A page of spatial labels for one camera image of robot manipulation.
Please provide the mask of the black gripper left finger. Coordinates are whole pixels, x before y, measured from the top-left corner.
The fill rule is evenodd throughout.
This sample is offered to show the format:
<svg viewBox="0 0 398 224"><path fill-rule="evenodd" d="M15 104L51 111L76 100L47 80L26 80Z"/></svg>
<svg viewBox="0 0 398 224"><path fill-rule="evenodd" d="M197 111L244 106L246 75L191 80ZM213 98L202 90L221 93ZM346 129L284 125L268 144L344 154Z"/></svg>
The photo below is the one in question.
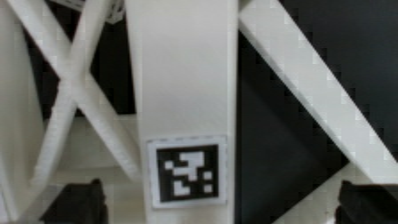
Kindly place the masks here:
<svg viewBox="0 0 398 224"><path fill-rule="evenodd" d="M38 220L44 224L108 224L108 208L99 179L85 184L65 185Z"/></svg>

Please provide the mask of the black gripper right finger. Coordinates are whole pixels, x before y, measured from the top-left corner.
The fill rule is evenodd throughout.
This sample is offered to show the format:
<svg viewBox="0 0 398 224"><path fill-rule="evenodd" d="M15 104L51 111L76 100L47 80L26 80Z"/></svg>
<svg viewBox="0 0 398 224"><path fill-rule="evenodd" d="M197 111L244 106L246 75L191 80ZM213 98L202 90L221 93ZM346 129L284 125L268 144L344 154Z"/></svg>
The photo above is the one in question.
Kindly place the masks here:
<svg viewBox="0 0 398 224"><path fill-rule="evenodd" d="M340 182L333 224L398 224L398 185Z"/></svg>

